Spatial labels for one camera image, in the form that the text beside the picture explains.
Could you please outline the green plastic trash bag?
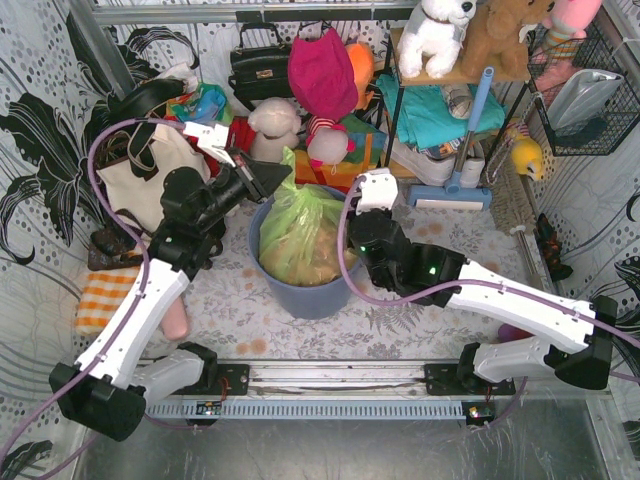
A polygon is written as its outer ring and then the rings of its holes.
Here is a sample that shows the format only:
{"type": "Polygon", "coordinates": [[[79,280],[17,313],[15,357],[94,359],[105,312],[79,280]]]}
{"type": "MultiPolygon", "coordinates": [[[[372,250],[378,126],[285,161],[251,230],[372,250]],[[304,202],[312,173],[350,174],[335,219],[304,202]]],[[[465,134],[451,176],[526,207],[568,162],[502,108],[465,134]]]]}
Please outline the green plastic trash bag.
{"type": "Polygon", "coordinates": [[[336,248],[344,201],[289,174],[276,189],[259,227],[258,261],[287,285],[316,287],[341,277],[336,248]]]}

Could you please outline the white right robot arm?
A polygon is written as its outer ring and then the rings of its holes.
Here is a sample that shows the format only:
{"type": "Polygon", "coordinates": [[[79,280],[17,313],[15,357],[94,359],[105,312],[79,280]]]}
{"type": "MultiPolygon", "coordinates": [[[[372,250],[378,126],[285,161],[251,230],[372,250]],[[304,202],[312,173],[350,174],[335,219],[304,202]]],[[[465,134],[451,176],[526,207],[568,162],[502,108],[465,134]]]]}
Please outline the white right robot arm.
{"type": "Polygon", "coordinates": [[[464,389],[546,376],[585,390],[607,386],[613,300],[570,300],[511,281],[461,253],[410,241],[381,209],[344,214],[338,239],[354,250],[375,286],[397,294],[397,304],[475,312],[527,332],[520,340],[466,345],[456,370],[464,389]]]}

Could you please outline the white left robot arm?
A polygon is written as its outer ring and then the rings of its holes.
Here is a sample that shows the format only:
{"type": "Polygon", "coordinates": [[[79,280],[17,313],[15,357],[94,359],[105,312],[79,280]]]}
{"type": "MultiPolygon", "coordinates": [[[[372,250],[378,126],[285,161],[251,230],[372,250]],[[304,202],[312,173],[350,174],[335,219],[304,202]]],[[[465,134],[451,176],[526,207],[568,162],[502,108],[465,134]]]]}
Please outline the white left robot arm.
{"type": "Polygon", "coordinates": [[[267,200],[292,173],[285,163],[255,161],[233,150],[209,181],[191,167],[167,174],[160,197],[164,218],[130,291],[75,363],[59,363],[49,376],[64,417],[123,441],[149,406],[184,388],[223,386],[216,353],[193,342],[144,368],[138,363],[169,307],[220,254],[217,224],[245,199],[267,200]]]}

